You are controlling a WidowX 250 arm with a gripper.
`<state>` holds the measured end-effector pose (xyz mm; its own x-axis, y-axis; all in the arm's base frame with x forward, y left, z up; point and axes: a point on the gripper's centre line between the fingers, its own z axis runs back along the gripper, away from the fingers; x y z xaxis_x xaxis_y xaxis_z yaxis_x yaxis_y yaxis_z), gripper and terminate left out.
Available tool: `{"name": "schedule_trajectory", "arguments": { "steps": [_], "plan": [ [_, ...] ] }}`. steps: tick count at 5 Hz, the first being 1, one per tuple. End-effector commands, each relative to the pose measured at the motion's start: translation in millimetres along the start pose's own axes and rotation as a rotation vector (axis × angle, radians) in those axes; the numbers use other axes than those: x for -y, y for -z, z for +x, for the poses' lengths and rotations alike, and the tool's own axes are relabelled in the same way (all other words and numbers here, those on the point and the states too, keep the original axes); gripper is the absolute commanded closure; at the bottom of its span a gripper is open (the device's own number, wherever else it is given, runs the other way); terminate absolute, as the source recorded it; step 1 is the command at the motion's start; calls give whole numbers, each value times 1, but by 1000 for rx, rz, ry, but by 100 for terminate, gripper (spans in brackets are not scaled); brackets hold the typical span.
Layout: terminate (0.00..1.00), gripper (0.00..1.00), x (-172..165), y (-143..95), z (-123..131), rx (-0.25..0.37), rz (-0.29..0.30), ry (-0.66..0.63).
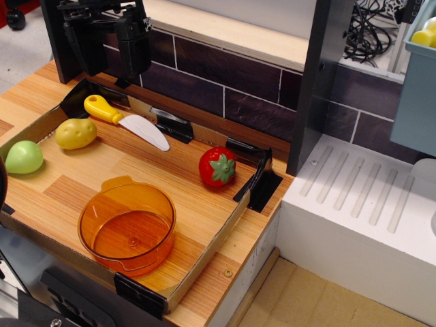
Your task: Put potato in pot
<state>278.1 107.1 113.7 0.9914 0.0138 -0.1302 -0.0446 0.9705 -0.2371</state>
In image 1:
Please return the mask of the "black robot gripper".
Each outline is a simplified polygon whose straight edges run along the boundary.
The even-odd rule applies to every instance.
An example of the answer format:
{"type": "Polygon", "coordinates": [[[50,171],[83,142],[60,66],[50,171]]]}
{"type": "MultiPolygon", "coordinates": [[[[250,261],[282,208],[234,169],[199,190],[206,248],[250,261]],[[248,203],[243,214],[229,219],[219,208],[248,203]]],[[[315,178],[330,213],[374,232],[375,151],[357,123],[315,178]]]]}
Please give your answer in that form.
{"type": "Polygon", "coordinates": [[[151,66],[151,46],[142,1],[61,1],[67,40],[82,70],[94,76],[106,70],[102,36],[91,25],[108,28],[115,24],[119,52],[129,78],[151,66]],[[99,20],[103,13],[116,14],[115,20],[99,20]]]}

